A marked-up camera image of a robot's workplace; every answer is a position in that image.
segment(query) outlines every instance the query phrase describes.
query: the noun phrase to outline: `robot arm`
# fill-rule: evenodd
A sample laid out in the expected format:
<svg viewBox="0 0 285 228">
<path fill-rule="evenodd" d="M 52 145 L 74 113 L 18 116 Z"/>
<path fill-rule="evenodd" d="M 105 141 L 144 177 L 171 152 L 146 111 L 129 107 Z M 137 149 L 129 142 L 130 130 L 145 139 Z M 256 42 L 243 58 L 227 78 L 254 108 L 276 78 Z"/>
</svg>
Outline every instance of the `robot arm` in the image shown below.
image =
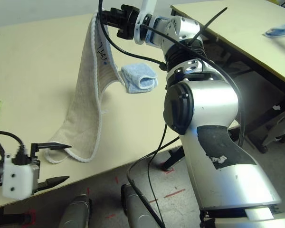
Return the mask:
<svg viewBox="0 0 285 228">
<path fill-rule="evenodd" d="M 142 27 L 147 25 L 206 57 L 198 22 L 180 16 L 152 15 L 154 3 L 144 10 L 122 5 L 103 11 L 105 24 L 119 28 L 118 37 L 161 48 L 167 65 L 166 124 L 180 135 L 185 159 L 201 211 L 203 227 L 285 227 L 285 213 L 275 188 L 257 161 L 237 146 L 228 127 L 238 112 L 232 86 L 194 52 Z"/>
<path fill-rule="evenodd" d="M 37 191 L 52 188 L 69 178 L 69 176 L 54 177 L 38 183 L 40 161 L 36 152 L 39 149 L 61 150 L 70 146 L 56 142 L 32 143 L 30 156 L 28 156 L 23 142 L 17 136 L 1 131 L 0 134 L 13 137 L 20 143 L 15 158 L 12 158 L 11 154 L 5 153 L 0 144 L 0 187 L 4 197 L 22 200 Z"/>
</svg>

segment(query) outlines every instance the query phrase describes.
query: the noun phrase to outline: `black joint cap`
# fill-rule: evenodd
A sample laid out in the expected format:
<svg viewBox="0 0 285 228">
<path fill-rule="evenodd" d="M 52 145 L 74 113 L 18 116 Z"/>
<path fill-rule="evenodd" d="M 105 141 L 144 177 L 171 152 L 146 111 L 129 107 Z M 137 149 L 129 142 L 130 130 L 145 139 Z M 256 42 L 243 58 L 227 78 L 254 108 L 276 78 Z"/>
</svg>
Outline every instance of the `black joint cap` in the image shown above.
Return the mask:
<svg viewBox="0 0 285 228">
<path fill-rule="evenodd" d="M 168 88 L 163 117 L 175 132 L 184 135 L 193 117 L 193 95 L 186 83 L 177 83 Z"/>
</svg>

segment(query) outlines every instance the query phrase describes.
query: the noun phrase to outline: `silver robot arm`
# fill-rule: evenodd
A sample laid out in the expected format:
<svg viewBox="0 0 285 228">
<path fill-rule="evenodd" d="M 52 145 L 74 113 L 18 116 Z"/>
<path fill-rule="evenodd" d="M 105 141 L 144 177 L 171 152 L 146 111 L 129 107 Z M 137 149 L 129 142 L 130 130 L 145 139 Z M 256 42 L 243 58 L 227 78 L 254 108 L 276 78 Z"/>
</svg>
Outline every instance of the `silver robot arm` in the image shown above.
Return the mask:
<svg viewBox="0 0 285 228">
<path fill-rule="evenodd" d="M 206 56 L 200 37 L 189 45 L 200 30 L 198 22 L 180 16 L 155 17 L 155 4 L 148 7 L 146 2 L 141 12 L 123 5 L 122 10 L 103 11 L 103 19 L 120 29 L 118 37 L 163 50 L 168 72 L 163 116 L 180 135 L 202 227 L 285 228 L 275 188 L 257 161 L 228 135 L 238 112 L 232 86 L 194 54 L 140 26 L 145 24 Z M 117 23 L 122 21 L 117 20 L 120 15 L 126 23 Z"/>
</svg>

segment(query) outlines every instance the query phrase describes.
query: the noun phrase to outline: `black tape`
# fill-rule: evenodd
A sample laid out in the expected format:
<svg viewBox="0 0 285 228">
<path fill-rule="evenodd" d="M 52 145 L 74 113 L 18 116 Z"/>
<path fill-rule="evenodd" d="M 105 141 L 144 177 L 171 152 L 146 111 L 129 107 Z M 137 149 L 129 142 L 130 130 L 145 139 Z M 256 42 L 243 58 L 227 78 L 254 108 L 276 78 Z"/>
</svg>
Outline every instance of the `black tape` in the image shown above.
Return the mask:
<svg viewBox="0 0 285 228">
<path fill-rule="evenodd" d="M 200 126 L 198 140 L 216 169 L 236 164 L 253 164 L 255 161 L 229 137 L 227 127 Z"/>
</svg>

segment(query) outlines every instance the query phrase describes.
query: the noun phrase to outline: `red tape mark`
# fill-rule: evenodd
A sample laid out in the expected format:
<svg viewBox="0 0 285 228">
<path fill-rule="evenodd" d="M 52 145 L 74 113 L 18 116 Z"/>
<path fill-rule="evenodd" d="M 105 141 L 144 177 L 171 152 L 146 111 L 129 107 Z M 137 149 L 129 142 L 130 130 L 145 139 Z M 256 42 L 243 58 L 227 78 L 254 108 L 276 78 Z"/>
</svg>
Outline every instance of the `red tape mark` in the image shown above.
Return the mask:
<svg viewBox="0 0 285 228">
<path fill-rule="evenodd" d="M 155 201 L 157 201 L 157 199 L 156 199 L 156 200 L 155 200 L 155 199 L 154 199 L 154 200 L 151 200 L 151 201 L 149 201 L 149 203 L 153 203 L 153 202 L 155 202 Z"/>
<path fill-rule="evenodd" d="M 175 194 L 178 194 L 178 193 L 180 193 L 180 192 L 182 192 L 182 191 L 185 191 L 185 189 L 182 189 L 182 190 L 176 191 L 176 192 L 174 192 L 174 193 L 171 193 L 171 194 L 169 194 L 169 195 L 166 195 L 164 198 L 167 198 L 167 197 L 170 197 L 170 196 L 174 196 Z"/>
<path fill-rule="evenodd" d="M 105 217 L 106 219 L 110 219 L 110 218 L 112 218 L 112 217 L 114 217 L 114 216 L 116 216 L 115 214 L 112 214 L 112 215 L 109 215 L 109 216 L 107 216 L 107 217 Z"/>
<path fill-rule="evenodd" d="M 168 173 L 171 173 L 171 172 L 173 172 L 174 171 L 174 169 L 172 168 L 172 169 L 170 169 L 170 170 L 168 170 L 168 171 L 164 171 L 164 173 L 165 174 L 168 174 Z"/>
</svg>

